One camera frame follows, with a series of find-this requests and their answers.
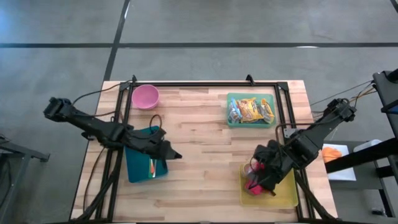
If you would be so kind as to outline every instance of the pink bowl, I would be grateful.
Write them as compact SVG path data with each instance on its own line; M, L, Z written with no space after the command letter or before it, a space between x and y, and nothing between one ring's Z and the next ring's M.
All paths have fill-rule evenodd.
M159 91L153 85L141 85L132 92L132 104L142 110L150 110L159 102Z

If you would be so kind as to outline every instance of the wooden table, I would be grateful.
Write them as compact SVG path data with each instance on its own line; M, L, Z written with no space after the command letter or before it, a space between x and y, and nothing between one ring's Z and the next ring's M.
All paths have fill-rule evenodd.
M104 82L103 89L117 83ZM295 80L288 83L296 122L312 122L304 82ZM258 144L267 144L269 139L274 139L275 132L273 128L230 129L226 124L226 95L230 92L274 94L273 88L259 86L160 87L159 91L158 107L150 111L132 108L129 124L137 129L146 128L153 114L161 115L163 128L167 131L165 138L172 143L172 147L177 152L183 155L183 159L168 161L169 174L162 179L132 184L127 179L124 158L114 222L291 222L297 220L294 208L281 210L242 207L239 202L239 165L251 158ZM117 96L117 88L102 92L97 113L113 111ZM289 121L287 109L284 111ZM110 116L101 119L109 121ZM102 147L98 142L90 142L72 218L82 213L87 181L94 161L101 150ZM104 161L105 153L98 163L88 189L87 204L93 200L100 189ZM337 217L321 157L307 167L307 175L317 199L329 213ZM104 211L108 211L109 194L110 190L108 197L105 198ZM303 210L306 211L302 196L303 193L300 197Z

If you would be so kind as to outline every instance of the yellow tray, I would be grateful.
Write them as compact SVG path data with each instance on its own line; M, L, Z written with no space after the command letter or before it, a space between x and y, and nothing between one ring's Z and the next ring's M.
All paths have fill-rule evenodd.
M275 197L269 194L260 194L256 196L248 194L244 189L244 185L248 180L246 177L242 176L242 170L243 165L239 167L239 182L241 185L240 199L242 205L283 209L296 207L297 204L299 204L293 169L276 185L274 190L276 194Z

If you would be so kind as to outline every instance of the teal tray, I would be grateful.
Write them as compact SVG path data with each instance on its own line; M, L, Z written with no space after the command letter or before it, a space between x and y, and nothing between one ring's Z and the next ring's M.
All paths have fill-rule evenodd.
M228 106L231 103L231 99L235 98L235 100L242 99L250 99L256 97L256 101L258 102L261 99L266 99L271 107L271 111L274 114L275 118L271 124L262 124L262 123L230 123L228 120ZM276 115L275 115L275 106L274 106L274 95L272 94L260 94L260 93L228 93L226 96L226 120L228 126L232 128L270 128L276 124Z

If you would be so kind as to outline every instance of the concrete floor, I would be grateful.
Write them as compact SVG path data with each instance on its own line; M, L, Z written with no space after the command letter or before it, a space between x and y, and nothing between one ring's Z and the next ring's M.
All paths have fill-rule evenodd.
M123 2L3 0L0 43L112 43ZM121 36L124 43L397 40L398 14L389 0L133 0ZM87 142L79 129L51 122L42 112L51 96L74 99L100 89L110 52L0 49L0 133L51 153L46 164L31 162L17 198L15 223L68 219ZM370 80L374 72L396 69L397 58L397 48L382 47L119 49L110 80L127 80L132 74L140 80L242 80L250 73L257 80L305 80L308 98L316 102ZM94 113L97 100L90 96L77 106ZM339 126L333 139L391 138L380 107L377 95L358 101L355 122ZM363 221L344 203L347 195L367 193L333 193L341 218ZM371 208L379 202L368 204Z

